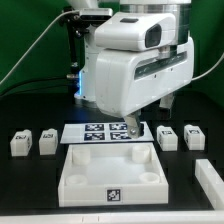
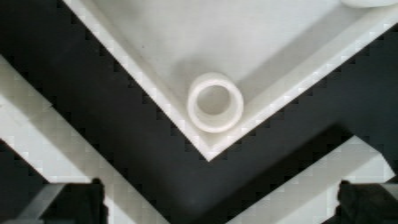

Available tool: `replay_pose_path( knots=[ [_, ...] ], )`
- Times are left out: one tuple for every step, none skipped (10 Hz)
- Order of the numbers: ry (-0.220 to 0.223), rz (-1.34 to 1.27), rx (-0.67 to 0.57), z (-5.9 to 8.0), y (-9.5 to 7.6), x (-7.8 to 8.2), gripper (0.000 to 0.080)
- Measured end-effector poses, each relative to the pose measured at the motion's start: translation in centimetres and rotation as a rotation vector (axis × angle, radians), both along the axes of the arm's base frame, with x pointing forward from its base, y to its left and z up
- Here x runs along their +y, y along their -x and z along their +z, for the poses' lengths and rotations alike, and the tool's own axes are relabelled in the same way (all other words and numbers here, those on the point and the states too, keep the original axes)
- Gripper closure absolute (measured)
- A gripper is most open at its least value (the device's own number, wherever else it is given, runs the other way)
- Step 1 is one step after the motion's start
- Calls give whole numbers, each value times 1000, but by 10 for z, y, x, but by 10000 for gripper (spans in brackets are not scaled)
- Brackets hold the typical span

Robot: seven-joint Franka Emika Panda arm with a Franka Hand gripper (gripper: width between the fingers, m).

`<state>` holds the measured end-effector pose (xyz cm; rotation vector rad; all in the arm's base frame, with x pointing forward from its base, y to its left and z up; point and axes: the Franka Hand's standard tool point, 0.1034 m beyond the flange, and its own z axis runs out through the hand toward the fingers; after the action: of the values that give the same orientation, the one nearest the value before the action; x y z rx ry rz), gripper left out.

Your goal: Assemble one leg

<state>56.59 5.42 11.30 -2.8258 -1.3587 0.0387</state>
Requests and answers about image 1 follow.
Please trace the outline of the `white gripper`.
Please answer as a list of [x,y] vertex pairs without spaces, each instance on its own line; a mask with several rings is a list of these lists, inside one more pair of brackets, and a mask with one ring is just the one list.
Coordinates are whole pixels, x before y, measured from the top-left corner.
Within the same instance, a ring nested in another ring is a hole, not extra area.
[[125,117],[130,138],[139,138],[141,123],[135,111],[160,99],[170,109],[172,92],[189,84],[193,76],[194,42],[177,46],[177,54],[159,58],[159,50],[130,52],[102,50],[96,62],[96,104],[101,112]]

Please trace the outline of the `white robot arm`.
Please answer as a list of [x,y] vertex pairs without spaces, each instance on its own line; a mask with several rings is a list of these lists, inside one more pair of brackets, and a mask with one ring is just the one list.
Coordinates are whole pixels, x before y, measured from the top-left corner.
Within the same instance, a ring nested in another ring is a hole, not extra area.
[[139,110],[189,84],[194,43],[191,0],[119,0],[120,11],[95,31],[96,104],[142,135]]

